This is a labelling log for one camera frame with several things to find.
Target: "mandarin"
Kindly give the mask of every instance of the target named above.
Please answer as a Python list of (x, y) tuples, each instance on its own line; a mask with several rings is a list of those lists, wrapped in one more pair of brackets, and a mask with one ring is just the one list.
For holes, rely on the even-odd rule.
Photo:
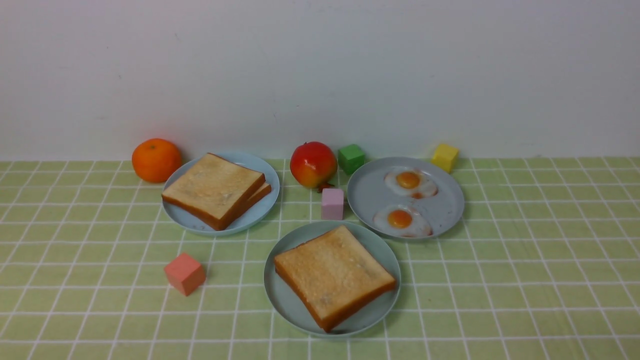
[(167, 140), (149, 139), (133, 150), (131, 163), (140, 179), (162, 183), (182, 166), (182, 154), (177, 146)]

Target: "toast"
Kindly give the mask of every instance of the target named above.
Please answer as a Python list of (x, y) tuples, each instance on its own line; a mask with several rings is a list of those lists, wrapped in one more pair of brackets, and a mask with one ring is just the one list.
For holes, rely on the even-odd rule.
[(248, 209), (246, 203), (265, 182), (262, 172), (207, 153), (168, 186), (162, 198), (220, 231)]
[(276, 255), (274, 263), (325, 332), (397, 283), (344, 225)]
[(253, 205), (256, 205), (258, 201), (262, 200), (263, 197), (269, 195), (269, 193), (271, 193), (271, 185), (269, 183), (262, 184), (262, 186), (260, 186), (260, 188), (256, 190), (256, 192), (253, 193), (253, 195), (251, 195), (249, 200), (247, 200), (242, 204), (242, 206), (238, 209), (238, 212), (236, 213), (234, 219), (231, 220), (229, 224), (233, 224), (234, 221), (236, 221), (239, 217), (243, 216), (244, 213), (246, 213), (249, 209), (251, 209)]

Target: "fruit stem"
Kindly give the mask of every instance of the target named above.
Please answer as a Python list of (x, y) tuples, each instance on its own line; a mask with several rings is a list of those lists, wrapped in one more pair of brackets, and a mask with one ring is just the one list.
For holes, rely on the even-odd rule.
[(334, 186), (330, 183), (322, 183), (320, 184), (320, 186), (318, 186), (318, 193), (322, 193), (322, 191), (324, 189), (329, 189), (329, 188), (333, 188)]

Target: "fried egg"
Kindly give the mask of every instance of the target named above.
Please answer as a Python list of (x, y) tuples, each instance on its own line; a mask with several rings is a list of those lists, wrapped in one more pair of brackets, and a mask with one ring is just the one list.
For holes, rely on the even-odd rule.
[(419, 238), (430, 236), (429, 222), (416, 210), (404, 205), (391, 205), (373, 216), (373, 226), (391, 236)]
[(385, 175), (385, 185), (395, 194), (414, 199), (434, 196), (438, 186), (427, 174), (414, 168), (395, 168)]

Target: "cube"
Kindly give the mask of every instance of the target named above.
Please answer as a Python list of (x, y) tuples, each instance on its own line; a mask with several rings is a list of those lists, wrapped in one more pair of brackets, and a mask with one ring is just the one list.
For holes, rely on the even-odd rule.
[(185, 252), (166, 265), (164, 273), (169, 283), (184, 296), (193, 293), (207, 277), (204, 267)]
[(431, 163), (441, 168), (442, 170), (451, 173), (453, 167), (456, 166), (456, 160), (458, 160), (458, 153), (460, 151), (453, 146), (449, 146), (445, 143), (441, 143), (436, 148), (436, 152), (431, 159)]
[(344, 211), (344, 192), (341, 189), (327, 188), (322, 191), (323, 220), (342, 220)]
[(354, 143), (338, 150), (338, 165), (347, 175), (353, 174), (365, 161), (364, 152)]

